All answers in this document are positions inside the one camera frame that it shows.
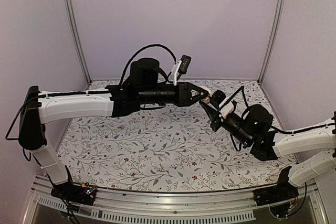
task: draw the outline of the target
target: lavender wall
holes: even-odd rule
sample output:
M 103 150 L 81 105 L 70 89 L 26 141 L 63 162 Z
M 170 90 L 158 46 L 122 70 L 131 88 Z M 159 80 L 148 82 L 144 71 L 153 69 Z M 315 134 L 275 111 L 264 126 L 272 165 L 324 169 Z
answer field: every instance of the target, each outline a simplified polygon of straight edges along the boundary
M 178 58 L 192 56 L 189 78 L 257 79 L 276 6 L 276 0 L 72 1 L 93 79 L 120 77 L 127 60 L 151 43 Z M 162 49 L 141 56 L 172 68 Z
M 285 129 L 316 124 L 336 110 L 336 0 L 285 0 L 264 89 Z M 300 160 L 313 153 L 300 153 Z M 316 179 L 330 223 L 336 172 Z
M 4 137 L 31 85 L 83 89 L 64 0 L 0 0 L 0 223 L 18 223 L 38 167 Z M 48 125 L 53 144 L 65 122 Z

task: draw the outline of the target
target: floral tablecloth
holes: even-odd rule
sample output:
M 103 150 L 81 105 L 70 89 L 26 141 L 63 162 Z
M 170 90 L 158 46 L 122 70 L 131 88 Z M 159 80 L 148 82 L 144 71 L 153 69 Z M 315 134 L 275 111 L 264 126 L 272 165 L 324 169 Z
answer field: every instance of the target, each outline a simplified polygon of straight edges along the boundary
M 249 104 L 271 107 L 255 81 L 194 80 L 231 95 L 245 86 Z M 116 81 L 96 81 L 90 89 Z M 236 99 L 237 114 L 245 109 Z M 141 191 L 209 191 L 246 188 L 276 182 L 292 155 L 261 162 L 249 150 L 236 152 L 229 134 L 212 132 L 199 104 L 140 111 L 122 118 L 76 118 L 59 149 L 74 181 L 100 187 Z

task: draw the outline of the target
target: patterned table surface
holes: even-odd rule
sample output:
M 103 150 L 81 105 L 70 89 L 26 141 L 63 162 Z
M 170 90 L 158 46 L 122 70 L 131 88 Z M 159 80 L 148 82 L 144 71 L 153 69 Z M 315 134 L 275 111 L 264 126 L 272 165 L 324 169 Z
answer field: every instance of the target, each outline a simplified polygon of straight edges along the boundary
M 271 107 L 255 81 L 195 80 L 213 91 L 231 95 L 245 86 L 249 104 Z M 116 81 L 96 81 L 90 89 Z M 237 114 L 244 109 L 238 94 Z M 63 139 L 59 157 L 74 181 L 100 187 L 141 191 L 208 191 L 274 183 L 293 155 L 261 162 L 248 150 L 236 152 L 229 134 L 212 132 L 199 104 L 178 108 L 167 105 L 122 118 L 76 118 Z

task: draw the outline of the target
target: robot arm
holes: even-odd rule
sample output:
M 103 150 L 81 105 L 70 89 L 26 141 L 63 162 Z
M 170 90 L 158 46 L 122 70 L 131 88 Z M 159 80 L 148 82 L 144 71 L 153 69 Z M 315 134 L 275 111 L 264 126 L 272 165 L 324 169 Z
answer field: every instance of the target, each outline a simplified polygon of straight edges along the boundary
M 175 64 L 171 83 L 167 83 L 168 76 L 157 60 L 142 58 L 131 64 L 130 76 L 120 85 L 72 92 L 39 91 L 38 86 L 30 87 L 20 114 L 18 141 L 48 174 L 54 188 L 51 194 L 64 200 L 92 205 L 96 191 L 94 186 L 79 186 L 72 182 L 68 168 L 47 142 L 45 124 L 81 116 L 126 116 L 139 111 L 142 104 L 190 106 L 208 96 L 208 91 L 198 86 L 177 82 L 178 76 L 186 73 L 190 60 L 190 57 L 183 56 Z M 159 73 L 166 81 L 157 82 Z
M 244 87 L 240 90 L 244 97 Z M 298 196 L 297 187 L 336 168 L 336 112 L 332 119 L 320 124 L 285 132 L 271 126 L 273 116 L 259 104 L 248 106 L 245 102 L 247 109 L 242 117 L 238 116 L 234 112 L 236 102 L 233 101 L 237 93 L 227 98 L 217 90 L 209 98 L 209 102 L 206 103 L 203 99 L 200 104 L 208 114 L 214 131 L 220 127 L 225 128 L 243 148 L 251 147 L 250 153 L 257 159 L 275 160 L 288 154 L 325 148 L 301 164 L 284 168 L 276 186 L 255 190 L 255 201 L 258 205 L 287 200 L 293 195 Z

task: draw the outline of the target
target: aluminum frame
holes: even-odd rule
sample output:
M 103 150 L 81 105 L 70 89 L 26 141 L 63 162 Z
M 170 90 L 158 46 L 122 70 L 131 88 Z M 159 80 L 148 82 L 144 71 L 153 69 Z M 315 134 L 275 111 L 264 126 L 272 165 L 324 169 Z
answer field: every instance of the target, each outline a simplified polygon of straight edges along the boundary
M 316 184 L 311 180 L 307 186 L 307 197 L 310 197 L 312 201 L 316 221 L 328 224 Z M 48 204 L 55 209 L 62 210 L 64 208 L 58 198 L 50 195 L 51 189 L 51 184 L 46 177 L 36 176 L 23 224 L 32 224 L 37 204 L 43 200 L 44 202 L 50 200 L 51 202 Z M 127 218 L 139 218 L 142 219 L 142 222 L 148 220 L 148 223 L 150 220 L 153 221 L 152 223 L 158 223 L 157 220 L 172 220 L 171 223 L 175 224 L 179 220 L 181 222 L 185 220 L 185 223 L 190 223 L 191 219 L 207 219 L 209 220 L 208 224 L 211 224 L 212 221 L 220 223 L 218 220 L 225 216 L 242 216 L 253 210 L 268 207 L 256 206 L 253 200 L 253 190 L 254 188 L 200 193 L 150 193 L 98 188 L 95 204 L 92 207 L 80 205 L 78 215 L 91 219 L 113 221 L 113 223 L 125 223 Z M 304 187 L 299 188 L 300 197 L 303 197 L 304 190 Z M 109 220 L 110 216 L 112 218 L 117 216 L 120 219 L 119 221 Z
M 65 1 L 65 8 L 67 10 L 69 24 L 71 28 L 72 37 L 73 37 L 73 42 L 75 43 L 75 48 L 76 48 L 77 56 L 79 59 L 79 63 L 80 63 L 80 66 L 81 66 L 86 82 L 91 83 L 91 77 L 90 77 L 88 65 L 86 63 L 83 48 L 82 48 L 80 38 L 79 38 L 79 33 L 78 33 L 78 28 L 77 28 L 76 19 L 75 19 L 75 13 L 74 13 L 74 6 L 72 5 L 72 0 L 64 0 L 64 1 Z
M 277 0 L 273 25 L 272 25 L 271 33 L 270 33 L 270 36 L 269 36 L 264 61 L 262 63 L 261 71 L 260 71 L 259 78 L 258 78 L 258 82 L 261 85 L 264 82 L 266 72 L 267 72 L 267 68 L 269 66 L 269 62 L 270 62 L 270 58 L 271 58 L 271 55 L 272 55 L 274 43 L 275 43 L 275 40 L 276 40 L 276 37 L 277 37 L 277 32 L 278 32 L 278 29 L 279 29 L 279 25 L 280 25 L 282 10 L 284 8 L 284 2 L 285 2 L 285 0 Z

